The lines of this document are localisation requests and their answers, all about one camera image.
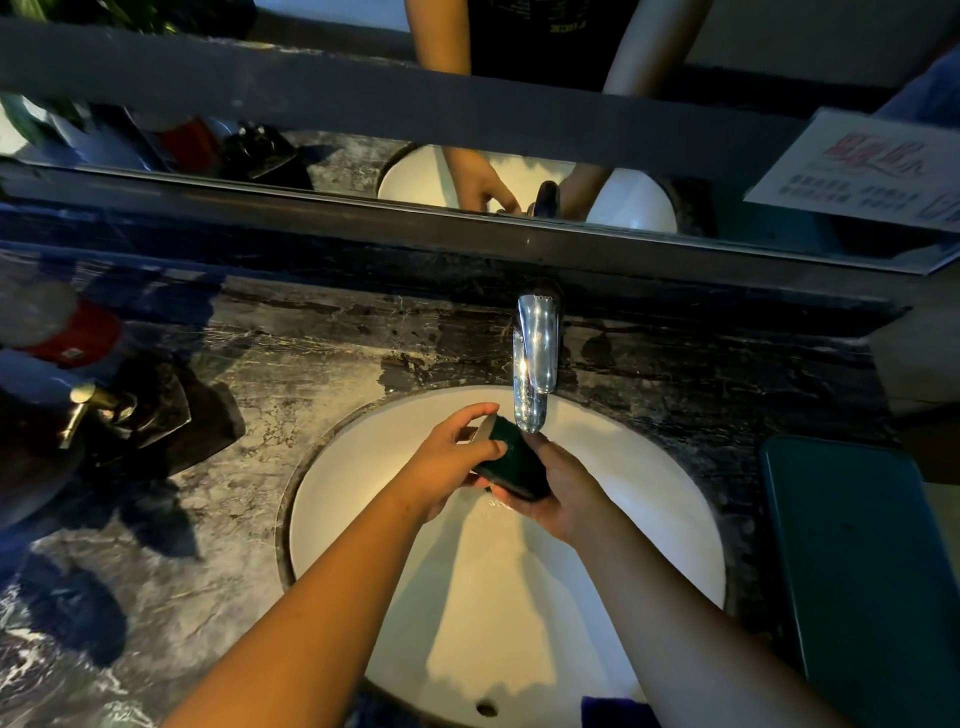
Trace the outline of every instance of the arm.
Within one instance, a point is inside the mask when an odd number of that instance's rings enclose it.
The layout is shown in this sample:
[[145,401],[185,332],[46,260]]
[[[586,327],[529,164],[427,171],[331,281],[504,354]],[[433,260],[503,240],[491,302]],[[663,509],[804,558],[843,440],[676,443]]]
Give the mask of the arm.
[[851,728],[717,609],[607,498],[580,461],[528,439],[554,496],[493,494],[577,551],[664,728]]
[[420,527],[503,443],[457,445],[466,407],[437,425],[396,477],[244,635],[164,728],[334,728],[373,651]]
[[[684,62],[712,0],[640,0],[624,31],[603,92],[652,96],[670,71]],[[561,184],[562,216],[586,220],[612,170],[577,164]]]
[[[405,5],[418,63],[431,71],[469,76],[467,0],[406,0]],[[462,209],[486,212],[494,199],[507,212],[519,212],[516,197],[479,152],[444,147],[444,158]]]

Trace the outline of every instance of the black t-shirt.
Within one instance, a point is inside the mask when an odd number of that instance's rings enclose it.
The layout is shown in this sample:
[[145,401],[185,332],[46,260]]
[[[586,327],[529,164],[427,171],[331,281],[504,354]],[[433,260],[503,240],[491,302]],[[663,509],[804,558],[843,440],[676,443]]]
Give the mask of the black t-shirt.
[[474,76],[603,90],[637,0],[468,0]]

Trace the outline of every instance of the chrome faucet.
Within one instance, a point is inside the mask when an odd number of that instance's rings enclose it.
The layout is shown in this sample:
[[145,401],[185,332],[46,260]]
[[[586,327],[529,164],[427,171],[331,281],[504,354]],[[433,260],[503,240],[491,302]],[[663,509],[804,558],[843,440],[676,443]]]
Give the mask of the chrome faucet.
[[560,358],[560,291],[548,282],[522,294],[514,321],[514,420],[524,432],[540,432],[547,395],[557,388]]

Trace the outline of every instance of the blue cloth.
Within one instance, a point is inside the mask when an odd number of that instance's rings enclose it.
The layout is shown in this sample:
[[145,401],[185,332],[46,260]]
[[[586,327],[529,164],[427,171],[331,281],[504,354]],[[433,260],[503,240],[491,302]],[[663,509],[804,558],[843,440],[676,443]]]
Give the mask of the blue cloth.
[[580,701],[583,728],[660,728],[646,703],[625,697],[585,697]]
[[904,86],[874,116],[960,129],[960,45]]

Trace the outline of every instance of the sink rim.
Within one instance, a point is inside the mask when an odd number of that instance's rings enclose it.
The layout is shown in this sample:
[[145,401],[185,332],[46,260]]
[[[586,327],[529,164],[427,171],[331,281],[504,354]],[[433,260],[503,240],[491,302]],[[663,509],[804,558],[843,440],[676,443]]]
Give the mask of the sink rim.
[[[280,503],[277,508],[276,514],[276,524],[274,527],[275,532],[275,549],[276,549],[276,561],[277,569],[280,577],[280,585],[283,591],[286,593],[290,587],[296,582],[294,576],[294,567],[293,561],[290,556],[290,525],[293,518],[293,504],[297,498],[297,492],[300,489],[300,485],[303,482],[304,477],[307,472],[313,467],[317,459],[320,457],[321,453],[326,449],[326,447],[333,442],[333,440],[344,430],[345,427],[356,422],[360,418],[364,417],[367,414],[370,414],[374,410],[379,409],[388,404],[393,404],[398,401],[411,399],[420,395],[428,394],[430,392],[438,392],[445,389],[461,389],[465,387],[503,387],[505,389],[510,389],[510,385],[505,383],[498,382],[472,382],[472,383],[461,383],[460,381],[446,381],[446,382],[437,382],[429,386],[418,387],[416,389],[405,391],[405,392],[391,392],[385,394],[383,397],[378,398],[364,404],[360,407],[357,407],[355,410],[347,414],[344,418],[339,420],[335,425],[330,427],[325,431],[313,445],[313,447],[304,455],[301,461],[298,463],[297,467],[291,473],[287,484],[284,486],[283,495],[280,497]],[[655,432],[650,432],[642,428],[638,428],[625,420],[622,416],[618,416],[618,413],[606,405],[592,401],[590,398],[583,397],[579,394],[572,392],[554,392],[551,394],[551,397],[557,397],[559,399],[567,400],[574,404],[578,404],[590,411],[596,412],[598,415],[613,420],[631,430],[632,432],[640,435],[641,437],[649,439],[654,445],[658,448],[663,449],[671,459],[676,459],[671,453],[669,453],[662,444],[662,440],[656,435]],[[683,465],[679,462],[677,463],[682,469]],[[731,585],[731,567],[728,560],[728,540],[725,537],[724,529],[720,527],[722,522],[719,514],[716,511],[716,508],[713,502],[707,497],[707,494],[700,487],[700,484],[697,482],[697,479],[694,478],[689,472],[684,469],[687,477],[696,485],[698,491],[700,491],[701,496],[704,501],[707,503],[710,514],[713,516],[713,520],[717,526],[717,533],[720,537],[720,546],[721,551],[724,557],[724,598],[723,598],[723,610],[727,614],[732,614],[730,611],[732,605],[732,585]],[[407,701],[395,696],[391,692],[388,692],[384,688],[379,687],[373,681],[371,681],[366,675],[361,677],[360,681],[360,690],[371,693],[372,695],[386,700],[394,705],[402,708],[408,713],[416,716],[424,725],[427,726],[443,726],[443,728],[464,728],[460,723],[454,723],[443,718],[429,714],[415,705],[408,703]]]

